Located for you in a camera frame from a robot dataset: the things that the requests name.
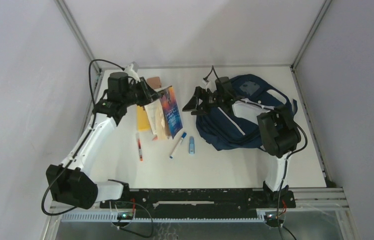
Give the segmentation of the yellow paperback book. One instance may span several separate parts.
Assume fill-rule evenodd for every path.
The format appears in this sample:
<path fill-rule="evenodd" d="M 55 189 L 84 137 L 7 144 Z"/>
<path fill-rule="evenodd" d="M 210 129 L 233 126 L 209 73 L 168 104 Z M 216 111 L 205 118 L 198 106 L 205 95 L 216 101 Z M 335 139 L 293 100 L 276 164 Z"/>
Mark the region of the yellow paperback book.
<path fill-rule="evenodd" d="M 145 108 L 141 106 L 137 106 L 136 113 L 137 113 L 137 130 L 139 132 L 151 130 L 151 125 L 150 125 Z"/>

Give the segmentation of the Jane Eyre blue book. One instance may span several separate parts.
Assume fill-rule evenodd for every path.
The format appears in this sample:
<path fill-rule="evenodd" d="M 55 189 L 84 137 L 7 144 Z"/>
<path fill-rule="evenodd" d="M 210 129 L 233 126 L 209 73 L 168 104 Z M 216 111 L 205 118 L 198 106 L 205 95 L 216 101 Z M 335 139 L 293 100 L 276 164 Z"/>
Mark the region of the Jane Eyre blue book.
<path fill-rule="evenodd" d="M 151 131 L 153 135 L 158 136 L 158 140 L 174 139 L 183 129 L 174 88 L 170 85 L 156 91 L 160 94 L 160 99 L 144 107 Z"/>

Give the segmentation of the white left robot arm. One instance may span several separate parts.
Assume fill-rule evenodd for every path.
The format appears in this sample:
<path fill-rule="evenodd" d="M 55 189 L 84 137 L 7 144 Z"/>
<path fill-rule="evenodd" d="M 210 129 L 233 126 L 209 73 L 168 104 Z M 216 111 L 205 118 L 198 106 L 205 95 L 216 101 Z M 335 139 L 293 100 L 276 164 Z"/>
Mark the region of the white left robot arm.
<path fill-rule="evenodd" d="M 53 201 L 72 209 L 89 209 L 95 203 L 112 200 L 118 208 L 130 205 L 131 195 L 124 185 L 114 180 L 93 181 L 90 173 L 99 149 L 117 128 L 130 106 L 143 107 L 159 98 L 159 94 L 143 77 L 125 71 L 113 72 L 108 87 L 95 103 L 89 124 L 68 156 L 46 170 L 48 188 Z"/>

